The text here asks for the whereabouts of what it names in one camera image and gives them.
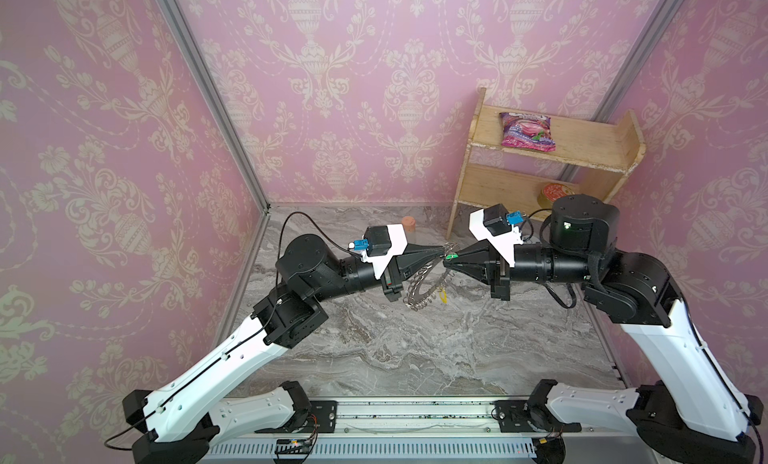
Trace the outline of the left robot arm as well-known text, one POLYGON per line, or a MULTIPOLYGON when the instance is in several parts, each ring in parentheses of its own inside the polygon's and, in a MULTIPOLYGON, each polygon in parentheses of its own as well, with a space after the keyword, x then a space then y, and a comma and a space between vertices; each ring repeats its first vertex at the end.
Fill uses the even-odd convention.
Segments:
POLYGON ((136 463, 197 463, 248 432, 315 435, 312 403, 296 381, 240 403, 226 397, 315 332, 328 318, 324 302, 374 287, 395 302, 406 281, 446 253, 443 245, 409 243, 400 224, 370 227, 346 246, 321 228, 280 242, 274 287, 230 336, 172 382, 123 399, 125 421, 138 434, 123 451, 136 463))

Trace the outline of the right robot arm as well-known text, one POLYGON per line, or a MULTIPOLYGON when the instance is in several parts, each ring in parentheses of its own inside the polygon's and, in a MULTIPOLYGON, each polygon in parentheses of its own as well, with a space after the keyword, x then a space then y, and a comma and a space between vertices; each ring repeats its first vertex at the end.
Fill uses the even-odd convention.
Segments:
POLYGON ((445 266, 509 300, 515 282, 565 284, 620 326, 646 356, 657 383, 611 395, 540 381, 526 412, 549 438, 587 426, 637 436, 677 463, 760 463, 762 401, 740 392, 698 332, 681 288, 657 258, 617 246, 619 210, 595 197, 557 199, 545 220, 549 238, 527 244, 506 209, 472 214, 475 243, 445 266))

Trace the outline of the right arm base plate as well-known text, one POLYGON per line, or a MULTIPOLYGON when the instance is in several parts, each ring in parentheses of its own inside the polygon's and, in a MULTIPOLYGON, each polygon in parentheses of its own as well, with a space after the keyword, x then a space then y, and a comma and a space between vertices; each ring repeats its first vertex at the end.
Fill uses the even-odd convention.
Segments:
POLYGON ((539 431, 531 420, 526 400, 507 399, 494 401, 491 417, 497 422, 501 433, 533 433, 539 431))

